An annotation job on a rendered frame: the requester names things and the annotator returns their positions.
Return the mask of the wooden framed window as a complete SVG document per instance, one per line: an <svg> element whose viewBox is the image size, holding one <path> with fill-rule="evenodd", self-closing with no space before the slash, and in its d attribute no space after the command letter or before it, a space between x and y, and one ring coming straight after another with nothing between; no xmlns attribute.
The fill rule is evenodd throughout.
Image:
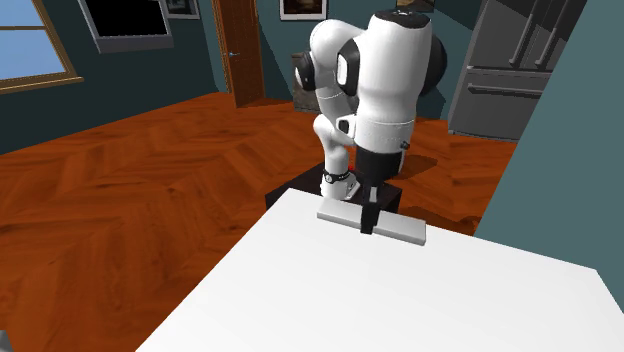
<svg viewBox="0 0 624 352"><path fill-rule="evenodd" d="M82 81L43 0L0 0L0 95Z"/></svg>

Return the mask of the dark robot stand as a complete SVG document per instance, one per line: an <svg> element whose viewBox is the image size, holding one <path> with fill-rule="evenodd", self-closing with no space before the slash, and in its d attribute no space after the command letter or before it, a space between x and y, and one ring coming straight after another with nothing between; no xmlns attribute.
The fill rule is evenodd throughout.
<svg viewBox="0 0 624 352"><path fill-rule="evenodd" d="M265 195L266 209L269 210L272 205L284 194L284 192L290 188L320 196L320 184L323 170L324 163L321 162L267 193ZM397 213L401 195L402 190L400 188L384 183L378 188L377 191L378 202L381 209L387 212Z"/></svg>

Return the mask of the white framed dark wall picture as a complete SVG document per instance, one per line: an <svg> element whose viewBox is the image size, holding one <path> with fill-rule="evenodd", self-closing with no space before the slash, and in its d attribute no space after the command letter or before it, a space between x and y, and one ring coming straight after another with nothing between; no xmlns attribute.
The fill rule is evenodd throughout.
<svg viewBox="0 0 624 352"><path fill-rule="evenodd" d="M327 0L279 0L282 21L322 21L327 18Z"/></svg>

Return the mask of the dark mottled box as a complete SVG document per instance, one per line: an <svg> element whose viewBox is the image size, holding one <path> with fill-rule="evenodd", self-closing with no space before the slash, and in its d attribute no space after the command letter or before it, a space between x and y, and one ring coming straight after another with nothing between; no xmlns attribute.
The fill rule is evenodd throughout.
<svg viewBox="0 0 624 352"><path fill-rule="evenodd" d="M297 81L295 68L299 59L303 56L302 52L296 52L291 55L292 64L292 96L294 110L298 112L320 114L317 97L314 91L305 91Z"/></svg>

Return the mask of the grey flat rectangular slab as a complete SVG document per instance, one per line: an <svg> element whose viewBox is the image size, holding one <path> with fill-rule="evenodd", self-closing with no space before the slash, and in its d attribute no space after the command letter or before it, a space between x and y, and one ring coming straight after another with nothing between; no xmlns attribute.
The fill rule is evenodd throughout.
<svg viewBox="0 0 624 352"><path fill-rule="evenodd" d="M363 217L363 207L358 204L324 198L317 217L347 227L355 228L361 233L364 220L371 217ZM367 234L376 234L396 240L424 246L426 243L426 222L421 219L403 216L400 214L381 210L377 217L377 223Z"/></svg>

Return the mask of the small grey framed wall picture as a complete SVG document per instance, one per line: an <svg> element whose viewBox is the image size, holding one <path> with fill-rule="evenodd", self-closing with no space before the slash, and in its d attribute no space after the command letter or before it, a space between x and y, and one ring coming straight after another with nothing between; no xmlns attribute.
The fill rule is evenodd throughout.
<svg viewBox="0 0 624 352"><path fill-rule="evenodd" d="M164 0L164 3L169 19L200 19L197 0Z"/></svg>

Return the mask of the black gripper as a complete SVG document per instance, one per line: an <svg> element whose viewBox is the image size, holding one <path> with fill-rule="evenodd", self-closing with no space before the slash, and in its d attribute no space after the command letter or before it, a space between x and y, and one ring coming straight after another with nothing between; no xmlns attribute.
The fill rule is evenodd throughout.
<svg viewBox="0 0 624 352"><path fill-rule="evenodd" d="M403 153L376 153L358 146L356 149L355 169L365 180L362 188L362 211L360 232L371 234L377 225L379 204L377 187L400 172Z"/></svg>

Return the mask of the grey framed dark window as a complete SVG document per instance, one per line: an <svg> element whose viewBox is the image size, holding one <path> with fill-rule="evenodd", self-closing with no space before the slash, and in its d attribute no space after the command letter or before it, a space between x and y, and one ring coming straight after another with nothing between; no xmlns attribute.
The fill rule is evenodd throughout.
<svg viewBox="0 0 624 352"><path fill-rule="evenodd" d="M77 0L100 54L174 46L164 0Z"/></svg>

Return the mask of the brown wooden door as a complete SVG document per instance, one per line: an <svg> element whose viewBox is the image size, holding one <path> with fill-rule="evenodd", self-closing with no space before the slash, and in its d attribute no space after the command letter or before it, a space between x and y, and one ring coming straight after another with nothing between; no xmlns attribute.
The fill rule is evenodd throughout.
<svg viewBox="0 0 624 352"><path fill-rule="evenodd" d="M265 97L256 0L211 0L221 61L236 107Z"/></svg>

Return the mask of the grey refrigerator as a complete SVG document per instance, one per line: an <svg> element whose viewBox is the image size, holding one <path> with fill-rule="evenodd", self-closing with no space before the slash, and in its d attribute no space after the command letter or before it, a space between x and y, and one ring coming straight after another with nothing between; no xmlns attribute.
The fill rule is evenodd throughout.
<svg viewBox="0 0 624 352"><path fill-rule="evenodd" d="M519 141L586 3L483 0L448 131Z"/></svg>

